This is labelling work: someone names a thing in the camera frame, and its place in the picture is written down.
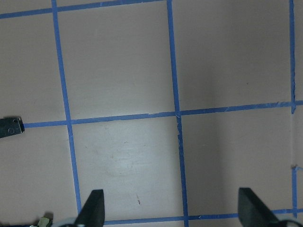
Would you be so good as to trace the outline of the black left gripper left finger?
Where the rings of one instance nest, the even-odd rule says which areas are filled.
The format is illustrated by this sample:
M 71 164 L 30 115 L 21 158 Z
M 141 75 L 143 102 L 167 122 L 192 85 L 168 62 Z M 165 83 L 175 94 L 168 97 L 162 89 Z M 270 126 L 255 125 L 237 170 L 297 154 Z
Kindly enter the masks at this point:
M 102 189 L 92 190 L 81 212 L 74 221 L 75 227 L 102 227 L 105 223 L 105 201 Z

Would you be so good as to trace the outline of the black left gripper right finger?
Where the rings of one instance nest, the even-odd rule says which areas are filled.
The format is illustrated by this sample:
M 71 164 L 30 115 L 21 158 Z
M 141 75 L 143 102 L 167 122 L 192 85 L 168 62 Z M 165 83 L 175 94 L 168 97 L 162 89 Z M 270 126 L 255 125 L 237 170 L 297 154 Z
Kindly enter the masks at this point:
M 282 227 L 283 222 L 250 188 L 238 190 L 238 218 L 243 227 Z

